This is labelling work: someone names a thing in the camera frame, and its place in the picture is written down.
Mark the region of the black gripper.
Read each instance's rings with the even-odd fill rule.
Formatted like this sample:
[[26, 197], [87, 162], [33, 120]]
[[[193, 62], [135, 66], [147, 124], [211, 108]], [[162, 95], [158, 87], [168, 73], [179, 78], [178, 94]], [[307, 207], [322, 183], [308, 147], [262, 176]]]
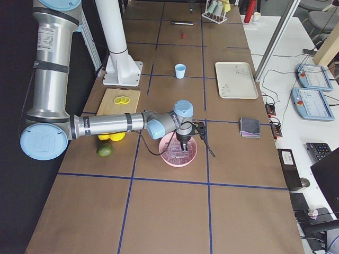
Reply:
[[176, 130], [176, 138], [180, 142], [182, 152], [188, 151], [187, 143], [194, 134], [195, 125], [193, 123], [183, 123], [180, 128]]

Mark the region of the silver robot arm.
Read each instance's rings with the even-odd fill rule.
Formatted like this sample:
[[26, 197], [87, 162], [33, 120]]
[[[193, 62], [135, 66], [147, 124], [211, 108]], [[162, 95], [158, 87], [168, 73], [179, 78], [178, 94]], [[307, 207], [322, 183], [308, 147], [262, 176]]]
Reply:
[[69, 140], [81, 136], [147, 130], [152, 139], [175, 132], [186, 152], [193, 135], [193, 105], [187, 100], [171, 111], [153, 111], [70, 116], [66, 110], [72, 35], [81, 22], [81, 1], [34, 1], [33, 16], [38, 21], [37, 58], [34, 62], [33, 107], [26, 113], [26, 128], [20, 136], [23, 152], [36, 160], [61, 155]]

